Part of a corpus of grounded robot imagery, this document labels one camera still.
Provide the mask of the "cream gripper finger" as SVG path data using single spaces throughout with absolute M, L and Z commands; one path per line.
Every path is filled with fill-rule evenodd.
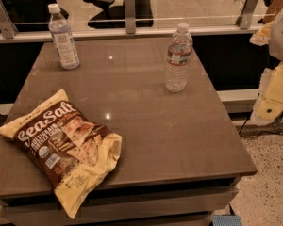
M 260 78 L 252 122 L 273 122 L 283 112 L 283 61 L 273 70 L 266 68 Z
M 255 44 L 258 46 L 267 45 L 270 40 L 272 24 L 273 23 L 267 23 L 259 31 L 253 34 L 249 41 L 252 44 Z

